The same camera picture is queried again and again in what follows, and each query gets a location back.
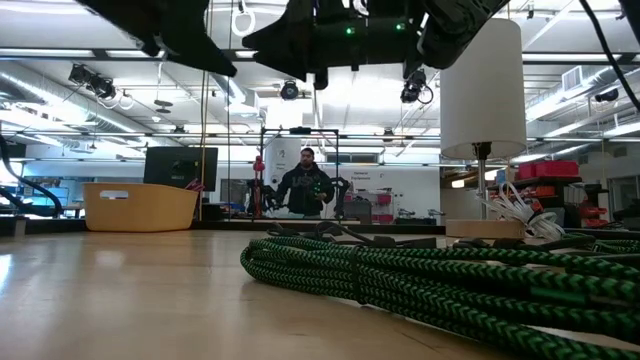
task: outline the coiled cable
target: coiled cable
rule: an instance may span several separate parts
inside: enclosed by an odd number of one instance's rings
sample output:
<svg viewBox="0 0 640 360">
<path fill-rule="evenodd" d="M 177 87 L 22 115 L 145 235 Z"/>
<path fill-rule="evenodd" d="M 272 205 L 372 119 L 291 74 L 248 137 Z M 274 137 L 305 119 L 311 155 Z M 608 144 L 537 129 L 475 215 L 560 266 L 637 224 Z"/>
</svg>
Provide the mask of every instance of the coiled cable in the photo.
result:
<svg viewBox="0 0 640 360">
<path fill-rule="evenodd" d="M 504 191 L 507 187 L 516 197 L 513 202 Z M 547 240 L 555 241 L 560 240 L 564 235 L 564 229 L 555 223 L 556 214 L 536 212 L 531 205 L 522 200 L 522 197 L 510 182 L 500 184 L 498 197 L 493 201 L 485 200 L 482 197 L 477 197 L 477 200 L 506 219 L 521 221 L 526 226 L 527 231 L 531 232 L 535 237 L 543 237 Z"/>
<path fill-rule="evenodd" d="M 565 272 L 484 263 L 529 263 Z M 519 358 L 640 359 L 530 326 L 640 344 L 640 270 L 603 259 L 508 249 L 397 249 L 276 236 L 240 262 L 255 279 L 386 309 Z"/>
</svg>

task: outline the black monitor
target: black monitor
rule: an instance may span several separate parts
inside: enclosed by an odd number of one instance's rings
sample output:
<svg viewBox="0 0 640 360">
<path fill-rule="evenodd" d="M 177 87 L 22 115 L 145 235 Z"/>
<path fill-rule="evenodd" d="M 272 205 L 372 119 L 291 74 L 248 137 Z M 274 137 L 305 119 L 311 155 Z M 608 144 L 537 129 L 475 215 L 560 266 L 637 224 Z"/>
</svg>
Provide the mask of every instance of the black monitor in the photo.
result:
<svg viewBox="0 0 640 360">
<path fill-rule="evenodd" d="M 205 148 L 204 191 L 216 190 L 218 149 Z M 150 147 L 144 164 L 144 183 L 184 189 L 193 179 L 200 179 L 202 149 L 188 147 Z"/>
</svg>

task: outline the desk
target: desk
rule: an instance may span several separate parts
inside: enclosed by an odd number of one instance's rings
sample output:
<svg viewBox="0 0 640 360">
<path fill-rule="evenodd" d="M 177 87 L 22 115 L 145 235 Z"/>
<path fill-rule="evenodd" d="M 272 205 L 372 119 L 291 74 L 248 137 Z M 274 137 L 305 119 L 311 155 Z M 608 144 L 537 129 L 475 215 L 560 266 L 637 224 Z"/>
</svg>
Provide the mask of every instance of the desk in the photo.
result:
<svg viewBox="0 0 640 360">
<path fill-rule="evenodd" d="M 386 311 L 254 281 L 238 259 L 263 236 L 67 233 L 0 245 L 0 264 L 11 265 L 0 293 L 2 358 L 517 359 Z"/>
</svg>

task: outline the wooden tabletop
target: wooden tabletop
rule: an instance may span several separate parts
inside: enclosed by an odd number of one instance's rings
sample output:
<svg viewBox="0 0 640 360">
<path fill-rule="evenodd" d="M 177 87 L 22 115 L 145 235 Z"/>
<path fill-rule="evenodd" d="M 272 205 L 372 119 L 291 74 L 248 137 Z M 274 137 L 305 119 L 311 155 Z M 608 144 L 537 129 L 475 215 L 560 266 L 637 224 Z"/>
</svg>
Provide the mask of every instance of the wooden tabletop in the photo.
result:
<svg viewBox="0 0 640 360">
<path fill-rule="evenodd" d="M 74 233 L 0 245 L 0 358 L 513 358 L 376 308 L 259 283 L 239 256 L 263 235 Z"/>
</svg>

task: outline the fluorescent light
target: fluorescent light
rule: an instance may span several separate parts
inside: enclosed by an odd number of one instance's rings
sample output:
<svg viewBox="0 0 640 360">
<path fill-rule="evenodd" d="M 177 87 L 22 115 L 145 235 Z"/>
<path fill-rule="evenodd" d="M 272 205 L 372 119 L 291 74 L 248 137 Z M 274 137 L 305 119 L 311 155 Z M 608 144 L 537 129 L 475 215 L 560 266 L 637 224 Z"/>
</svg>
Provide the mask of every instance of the fluorescent light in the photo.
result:
<svg viewBox="0 0 640 360">
<path fill-rule="evenodd" d="M 600 139 L 580 139 L 580 138 L 543 138 L 546 142 L 600 142 Z"/>
<path fill-rule="evenodd" d="M 107 50 L 107 55 L 109 57 L 119 57 L 119 58 L 148 58 L 149 55 L 145 54 L 140 50 Z M 161 58 L 164 56 L 164 50 L 161 50 L 156 58 Z"/>
<path fill-rule="evenodd" d="M 628 134 L 636 131 L 640 131 L 640 121 L 618 126 L 615 129 L 605 132 L 604 136 L 618 136 L 618 135 L 624 135 L 624 134 Z"/>
<path fill-rule="evenodd" d="M 570 147 L 568 149 L 564 149 L 564 150 L 558 151 L 557 153 L 555 153 L 555 155 L 566 155 L 566 154 L 572 153 L 572 152 L 574 152 L 576 150 L 580 150 L 585 146 L 587 146 L 587 145 L 578 145 L 578 146 Z"/>
<path fill-rule="evenodd" d="M 431 129 L 427 130 L 427 132 L 424 133 L 423 135 L 440 136 L 440 128 L 431 128 Z"/>
<path fill-rule="evenodd" d="M 518 157 L 515 157 L 513 159 L 511 159 L 512 162 L 514 163 L 523 163 L 523 162 L 529 162 L 529 161 L 534 161 L 534 160 L 538 160 L 538 159 L 542 159 L 545 156 L 547 156 L 548 154 L 530 154 L 530 155 L 520 155 Z"/>
<path fill-rule="evenodd" d="M 640 143 L 640 138 L 612 138 L 609 139 L 609 142 Z"/>
<path fill-rule="evenodd" d="M 620 59 L 621 54 L 614 54 L 613 58 Z M 605 54 L 522 54 L 524 61 L 607 61 Z"/>
<path fill-rule="evenodd" d="M 487 181 L 494 181 L 498 176 L 498 170 L 488 171 L 484 173 L 484 179 Z"/>
<path fill-rule="evenodd" d="M 454 189 L 460 189 L 464 187 L 464 180 L 456 180 L 451 182 L 451 187 Z"/>
<path fill-rule="evenodd" d="M 58 56 L 58 57 L 94 57 L 91 50 L 81 49 L 0 49 L 0 56 Z"/>
<path fill-rule="evenodd" d="M 371 139 L 371 140 L 402 140 L 399 135 L 345 135 L 347 139 Z"/>
<path fill-rule="evenodd" d="M 240 59 L 251 59 L 251 58 L 253 58 L 253 55 L 255 53 L 257 53 L 257 51 L 238 50 L 238 51 L 236 51 L 236 56 L 239 57 Z"/>
<path fill-rule="evenodd" d="M 554 137 L 554 136 L 558 136 L 558 135 L 563 135 L 563 134 L 571 132 L 571 131 L 573 131 L 573 130 L 581 127 L 581 126 L 582 125 L 578 124 L 577 122 L 573 123 L 573 124 L 569 124 L 569 125 L 563 126 L 561 128 L 558 128 L 556 130 L 553 130 L 552 132 L 546 134 L 545 137 L 547 137 L 547 136 L 548 137 Z"/>
</svg>

